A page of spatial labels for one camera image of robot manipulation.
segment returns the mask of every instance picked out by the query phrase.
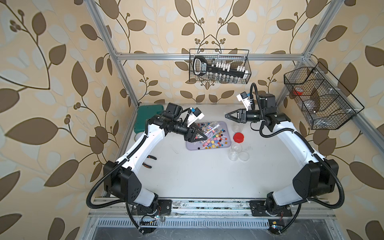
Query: hanging wire basket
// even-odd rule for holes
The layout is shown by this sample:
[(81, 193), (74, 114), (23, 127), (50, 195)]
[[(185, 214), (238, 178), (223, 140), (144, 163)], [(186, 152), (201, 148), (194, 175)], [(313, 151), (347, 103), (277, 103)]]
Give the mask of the hanging wire basket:
[[(337, 86), (326, 75), (335, 79)], [(284, 84), (311, 129), (336, 130), (364, 109), (361, 102), (319, 62), (284, 74)]]
[(249, 50), (189, 50), (189, 79), (210, 83), (247, 84), (251, 77)]

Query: wallpaper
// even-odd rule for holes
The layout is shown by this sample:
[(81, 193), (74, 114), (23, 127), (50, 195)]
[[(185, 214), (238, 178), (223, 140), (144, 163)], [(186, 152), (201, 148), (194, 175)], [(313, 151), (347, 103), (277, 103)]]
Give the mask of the wallpaper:
[(81, 1), (0, 0), (0, 24), (0, 239), (73, 240), (133, 106)]
[[(339, 77), (366, 107), (360, 114), (384, 134), (383, 13), (381, 0), (346, 0), (312, 57)], [(338, 177), (346, 198), (334, 211), (345, 236), (351, 240), (384, 239), (383, 156), (352, 121), (335, 131), (310, 130), (292, 98), (286, 97), (280, 111), (315, 149), (339, 164)], [(338, 191), (328, 199), (335, 203)]]
[(259, 92), (277, 97), (284, 87), (284, 73), (294, 67), (292, 61), (250, 61), (252, 75), (248, 84), (222, 84), (189, 79), (186, 62), (128, 60), (123, 63), (142, 103), (239, 103), (236, 95), (249, 92), (253, 82)]
[(96, 0), (122, 53), (181, 53), (182, 48), (301, 53), (327, 0)]

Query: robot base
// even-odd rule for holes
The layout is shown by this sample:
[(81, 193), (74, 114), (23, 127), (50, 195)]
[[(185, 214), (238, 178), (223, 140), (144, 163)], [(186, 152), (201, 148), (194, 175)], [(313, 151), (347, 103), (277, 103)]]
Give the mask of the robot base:
[(286, 206), (281, 206), (279, 209), (274, 209), (275, 214), (268, 214), (266, 212), (266, 207), (265, 207), (265, 201), (264, 200), (253, 200), (249, 201), (249, 206), (252, 211), (252, 216), (254, 217), (270, 217), (275, 214), (276, 217), (281, 217), (281, 213), (283, 213), (283, 217), (291, 217), (292, 216), (292, 211), (289, 207), (289, 205)]

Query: pliers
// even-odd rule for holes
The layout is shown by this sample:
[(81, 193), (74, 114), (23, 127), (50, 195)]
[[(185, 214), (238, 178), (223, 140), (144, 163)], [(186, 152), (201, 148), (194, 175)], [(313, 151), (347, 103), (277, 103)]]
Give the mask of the pliers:
[[(152, 156), (152, 155), (148, 155), (147, 158), (151, 158), (151, 159), (157, 160), (157, 158), (154, 157), (154, 156)], [(144, 162), (143, 162), (142, 165), (143, 165), (144, 167), (146, 167), (146, 168), (152, 168), (151, 165), (148, 165), (148, 164), (146, 164), (146, 163), (144, 163)]]

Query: purple tray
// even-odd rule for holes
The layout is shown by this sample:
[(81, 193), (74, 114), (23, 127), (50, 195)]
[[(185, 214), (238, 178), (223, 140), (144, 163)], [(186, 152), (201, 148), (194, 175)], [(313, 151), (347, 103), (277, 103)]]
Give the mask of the purple tray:
[[(216, 148), (230, 147), (231, 146), (231, 136), (229, 136), (227, 124), (225, 122), (223, 122), (223, 121), (217, 121), (217, 122), (220, 124), (220, 126), (222, 128), (220, 133), (217, 133), (217, 134), (219, 134), (219, 135), (223, 134), (222, 141), (221, 141), (223, 146), (216, 146), (216, 145), (218, 145), (218, 143), (217, 143), (218, 141), (217, 140), (215, 141), (215, 147), (213, 147), (213, 145), (211, 147), (203, 147), (203, 143), (201, 143), (200, 141), (199, 142), (186, 142), (187, 149), (193, 151), (193, 150), (206, 150), (206, 149), (216, 149)], [(204, 126), (209, 125), (210, 122), (199, 122), (197, 124), (200, 127), (204, 127)], [(215, 138), (215, 135), (213, 137), (211, 137), (209, 140), (210, 141), (214, 141), (214, 138)]]

